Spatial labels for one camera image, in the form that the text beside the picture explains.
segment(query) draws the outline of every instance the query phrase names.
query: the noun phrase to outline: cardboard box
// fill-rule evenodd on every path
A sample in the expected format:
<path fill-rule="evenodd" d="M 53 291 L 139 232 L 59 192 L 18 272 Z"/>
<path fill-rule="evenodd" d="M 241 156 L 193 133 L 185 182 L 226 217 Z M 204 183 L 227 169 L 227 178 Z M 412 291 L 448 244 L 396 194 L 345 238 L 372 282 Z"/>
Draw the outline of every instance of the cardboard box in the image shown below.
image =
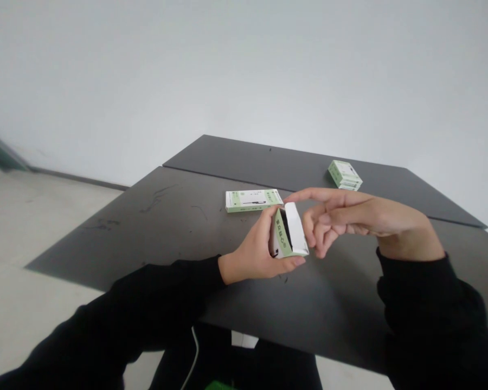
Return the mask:
<path fill-rule="evenodd" d="M 295 203 L 286 203 L 285 208 L 278 209 L 273 216 L 269 252 L 275 258 L 309 254 L 302 221 Z"/>
<path fill-rule="evenodd" d="M 284 202 L 277 190 L 226 191 L 226 211 L 256 211 Z"/>
<path fill-rule="evenodd" d="M 333 160 L 329 165 L 329 173 L 340 189 L 358 191 L 363 183 L 352 165 L 345 161 Z"/>

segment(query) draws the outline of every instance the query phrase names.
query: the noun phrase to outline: gray floor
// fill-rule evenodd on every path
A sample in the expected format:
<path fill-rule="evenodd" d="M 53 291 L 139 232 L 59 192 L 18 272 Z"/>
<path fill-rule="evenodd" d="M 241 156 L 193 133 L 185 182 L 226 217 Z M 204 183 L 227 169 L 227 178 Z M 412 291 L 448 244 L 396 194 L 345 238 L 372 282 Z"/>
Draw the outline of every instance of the gray floor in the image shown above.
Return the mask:
<path fill-rule="evenodd" d="M 32 259 L 120 195 L 120 191 L 23 172 L 0 173 L 0 374 L 99 291 L 24 270 Z M 127 389 L 150 384 L 161 353 L 125 372 Z M 317 358 L 325 389 L 390 389 L 388 378 Z"/>

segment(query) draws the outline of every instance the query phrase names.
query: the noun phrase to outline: white wall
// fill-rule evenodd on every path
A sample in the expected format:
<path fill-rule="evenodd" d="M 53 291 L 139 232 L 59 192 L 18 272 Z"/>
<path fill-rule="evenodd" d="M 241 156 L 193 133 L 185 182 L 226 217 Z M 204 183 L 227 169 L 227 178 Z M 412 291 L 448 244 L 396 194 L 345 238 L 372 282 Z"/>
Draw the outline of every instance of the white wall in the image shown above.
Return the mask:
<path fill-rule="evenodd" d="M 201 134 L 404 166 L 488 224 L 488 0 L 0 1 L 0 138 L 131 185 Z"/>

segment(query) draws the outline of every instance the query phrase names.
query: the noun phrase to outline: black sweatshirt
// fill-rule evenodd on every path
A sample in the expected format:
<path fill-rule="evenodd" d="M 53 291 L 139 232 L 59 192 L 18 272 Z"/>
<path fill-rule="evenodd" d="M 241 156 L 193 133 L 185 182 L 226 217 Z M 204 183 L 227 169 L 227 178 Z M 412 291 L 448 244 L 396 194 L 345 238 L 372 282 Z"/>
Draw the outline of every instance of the black sweatshirt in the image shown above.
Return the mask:
<path fill-rule="evenodd" d="M 394 387 L 488 388 L 488 327 L 477 291 L 456 278 L 448 257 L 403 262 L 377 254 Z M 203 313 L 205 297 L 224 288 L 217 260 L 146 265 L 118 280 L 0 376 L 0 389 L 122 389 L 128 363 L 173 346 Z"/>

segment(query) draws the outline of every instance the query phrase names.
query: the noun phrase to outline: table surface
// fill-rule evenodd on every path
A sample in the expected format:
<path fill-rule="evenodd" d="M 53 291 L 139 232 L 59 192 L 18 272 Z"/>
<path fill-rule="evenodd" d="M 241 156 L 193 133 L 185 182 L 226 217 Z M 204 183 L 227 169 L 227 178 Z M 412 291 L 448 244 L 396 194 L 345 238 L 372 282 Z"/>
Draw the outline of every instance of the table surface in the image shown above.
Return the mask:
<path fill-rule="evenodd" d="M 260 213 L 227 214 L 224 192 L 254 188 L 157 168 L 27 268 L 105 291 L 146 263 L 231 252 Z M 300 203 L 299 212 L 311 204 Z M 488 233 L 433 224 L 458 275 L 481 292 L 488 310 Z M 290 274 L 244 281 L 212 296 L 202 321 L 383 373 L 388 327 L 376 293 L 382 271 L 375 249 L 371 237 L 343 236 L 324 260 L 310 255 Z"/>
<path fill-rule="evenodd" d="M 352 164 L 362 192 L 405 203 L 429 218 L 487 228 L 441 192 L 406 168 L 294 151 L 203 135 L 163 166 L 279 190 L 336 188 L 327 171 L 331 161 Z"/>

